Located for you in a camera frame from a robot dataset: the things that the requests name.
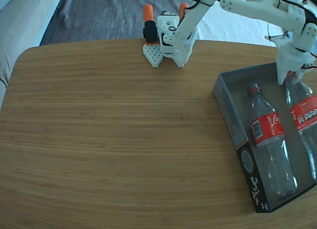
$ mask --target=red label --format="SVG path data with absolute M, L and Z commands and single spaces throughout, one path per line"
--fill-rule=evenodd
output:
M 285 135 L 278 113 L 267 114 L 255 119 L 251 123 L 251 129 L 257 145 L 272 137 Z
M 298 131 L 317 123 L 317 97 L 312 96 L 290 110 Z

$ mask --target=orange cap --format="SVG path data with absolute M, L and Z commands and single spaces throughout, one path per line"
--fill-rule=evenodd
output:
M 182 19 L 184 17 L 184 13 L 187 12 L 185 8 L 189 7 L 188 3 L 182 3 L 179 7 L 179 18 Z
M 144 16 L 144 22 L 154 21 L 154 12 L 153 12 L 152 5 L 147 4 L 143 7 L 143 16 Z

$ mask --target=white robotic arm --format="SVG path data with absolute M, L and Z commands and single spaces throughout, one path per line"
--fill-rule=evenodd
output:
M 188 61 L 197 37 L 197 25 L 217 0 L 196 0 L 196 4 L 187 8 L 188 12 L 179 23 L 179 17 L 163 13 L 158 17 L 159 44 L 147 43 L 144 54 L 154 67 L 158 67 L 162 57 L 172 58 L 179 67 Z M 284 35 L 267 37 L 279 48 L 276 64 L 278 83 L 282 84 L 287 73 L 293 71 L 297 79 L 310 71 L 315 58 L 310 51 L 317 35 L 317 19 L 300 3 L 287 0 L 218 0 L 220 6 L 229 12 L 249 18 L 273 23 L 293 33 L 293 39 Z M 156 50 L 159 59 L 153 61 L 149 50 Z

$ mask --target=empty plastic bottle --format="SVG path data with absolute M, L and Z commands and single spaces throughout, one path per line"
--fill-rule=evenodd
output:
M 248 88 L 248 95 L 252 102 L 251 130 L 256 150 L 261 155 L 260 174 L 266 175 L 272 195 L 277 198 L 293 195 L 297 189 L 297 180 L 288 160 L 285 133 L 279 115 L 263 97 L 257 84 Z
M 298 133 L 306 148 L 311 164 L 313 180 L 317 181 L 317 97 L 306 84 L 293 83 L 294 73 L 287 75 L 286 102 Z

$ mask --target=wooden table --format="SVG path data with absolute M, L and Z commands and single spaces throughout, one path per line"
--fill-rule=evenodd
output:
M 197 41 L 151 68 L 143 40 L 42 46 L 18 60 L 0 114 L 1 229 L 316 228 L 317 188 L 256 214 L 211 93 L 275 48 Z M 317 90 L 317 71 L 306 76 Z

